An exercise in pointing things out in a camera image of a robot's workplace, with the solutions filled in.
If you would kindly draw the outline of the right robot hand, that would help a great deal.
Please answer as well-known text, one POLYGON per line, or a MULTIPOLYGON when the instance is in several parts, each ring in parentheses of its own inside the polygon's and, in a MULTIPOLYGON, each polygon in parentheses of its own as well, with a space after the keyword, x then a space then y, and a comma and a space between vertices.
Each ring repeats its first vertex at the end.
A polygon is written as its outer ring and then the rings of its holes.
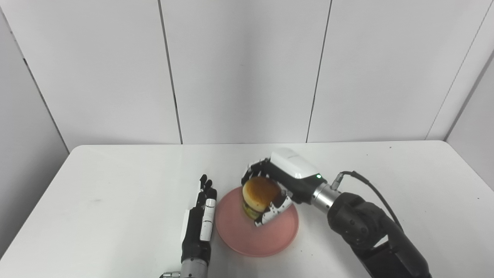
POLYGON ((250 164, 240 180, 245 186, 255 177, 267 178, 281 191, 269 197, 268 206, 254 219, 260 227, 286 211, 293 203, 306 203, 328 213, 333 201, 326 190, 328 181, 305 158, 288 148, 274 150, 271 156, 250 164))

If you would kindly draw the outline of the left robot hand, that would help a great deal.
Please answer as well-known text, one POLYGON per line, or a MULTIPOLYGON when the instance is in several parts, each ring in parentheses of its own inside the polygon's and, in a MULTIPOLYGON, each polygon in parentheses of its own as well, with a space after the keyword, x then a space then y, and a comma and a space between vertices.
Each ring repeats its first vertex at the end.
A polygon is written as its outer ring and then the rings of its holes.
POLYGON ((189 210, 186 232, 182 241, 181 262, 202 260, 209 264, 211 238, 217 205, 217 190, 206 174, 200 177, 200 189, 195 206, 189 210))

